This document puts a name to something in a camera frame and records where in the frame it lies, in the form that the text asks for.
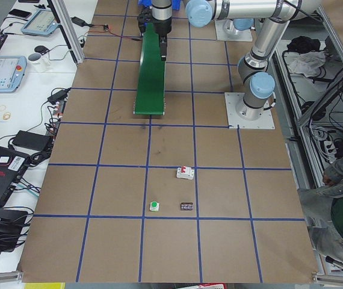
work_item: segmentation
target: green conveyor belt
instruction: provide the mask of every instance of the green conveyor belt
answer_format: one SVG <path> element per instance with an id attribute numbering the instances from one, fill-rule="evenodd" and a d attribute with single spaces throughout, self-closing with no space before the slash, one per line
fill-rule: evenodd
<path id="1" fill-rule="evenodd" d="M 140 77 L 138 79 L 135 114 L 164 114 L 165 62 L 161 61 L 158 35 L 148 23 L 143 36 Z"/>

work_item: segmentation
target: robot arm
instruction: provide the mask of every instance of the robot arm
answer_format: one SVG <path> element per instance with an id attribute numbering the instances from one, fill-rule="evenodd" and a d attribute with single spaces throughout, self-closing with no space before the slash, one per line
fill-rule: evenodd
<path id="1" fill-rule="evenodd" d="M 213 19 L 266 18 L 252 49 L 238 64 L 238 73 L 246 93 L 236 112 L 247 120 L 256 120 L 274 90 L 274 79 L 265 71 L 268 60 L 290 20 L 306 17 L 321 0 L 183 0 L 190 24 L 203 27 Z"/>
<path id="2" fill-rule="evenodd" d="M 145 23 L 152 22 L 158 34 L 161 60 L 166 60 L 167 34 L 172 30 L 172 0 L 152 0 L 152 9 L 145 9 L 138 17 L 140 31 L 145 31 Z"/>
<path id="3" fill-rule="evenodd" d="M 190 24 L 203 27 L 213 19 L 267 18 L 245 60 L 248 66 L 263 70 L 286 24 L 312 13 L 321 0 L 184 0 Z"/>

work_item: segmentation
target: black cloth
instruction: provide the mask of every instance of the black cloth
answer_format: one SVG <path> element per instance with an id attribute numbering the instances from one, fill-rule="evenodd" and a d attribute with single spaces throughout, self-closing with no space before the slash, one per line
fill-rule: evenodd
<path id="1" fill-rule="evenodd" d="M 300 36 L 293 39 L 286 47 L 288 47 L 289 52 L 304 54 L 310 51 L 320 51 L 320 41 L 318 39 Z"/>

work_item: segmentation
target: laptop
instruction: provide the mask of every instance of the laptop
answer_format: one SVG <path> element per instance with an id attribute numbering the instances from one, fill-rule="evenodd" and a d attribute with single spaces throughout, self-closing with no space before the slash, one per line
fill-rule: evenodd
<path id="1" fill-rule="evenodd" d="M 3 207 L 23 177 L 29 164 L 29 155 L 0 146 L 0 207 Z"/>

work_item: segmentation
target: cup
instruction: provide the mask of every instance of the cup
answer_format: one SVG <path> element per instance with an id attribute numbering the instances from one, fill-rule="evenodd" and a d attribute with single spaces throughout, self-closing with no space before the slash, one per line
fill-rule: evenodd
<path id="1" fill-rule="evenodd" d="M 37 72 L 45 72 L 51 66 L 50 61 L 46 57 L 42 57 L 42 55 L 37 52 L 28 56 L 28 62 Z"/>

